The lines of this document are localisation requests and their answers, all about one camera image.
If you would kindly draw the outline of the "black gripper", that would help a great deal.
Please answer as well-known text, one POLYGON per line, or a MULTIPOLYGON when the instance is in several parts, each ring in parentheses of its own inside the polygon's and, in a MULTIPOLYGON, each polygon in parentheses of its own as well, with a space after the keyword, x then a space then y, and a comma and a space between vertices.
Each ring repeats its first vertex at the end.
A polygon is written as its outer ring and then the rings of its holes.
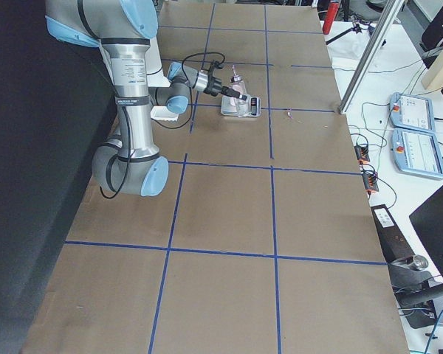
POLYGON ((205 88, 205 93, 209 94, 213 97, 217 95, 226 95, 227 97, 232 97, 237 100, 246 101, 247 95, 242 95, 239 92, 228 88, 222 84, 222 81, 218 78, 210 78, 207 82, 207 86, 205 88))

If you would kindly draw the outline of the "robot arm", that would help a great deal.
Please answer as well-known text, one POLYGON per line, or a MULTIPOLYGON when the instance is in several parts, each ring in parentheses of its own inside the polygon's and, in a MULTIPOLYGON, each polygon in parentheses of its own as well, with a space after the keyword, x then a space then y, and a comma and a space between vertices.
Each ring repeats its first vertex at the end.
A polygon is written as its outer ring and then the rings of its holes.
POLYGON ((162 192, 169 164, 154 144, 151 123, 184 113, 193 90, 247 100, 246 94, 213 76, 219 62, 206 71, 173 62, 163 74, 153 1, 47 1, 46 21, 48 32, 59 41, 98 48, 111 79, 119 125, 92 160, 102 192, 162 192))

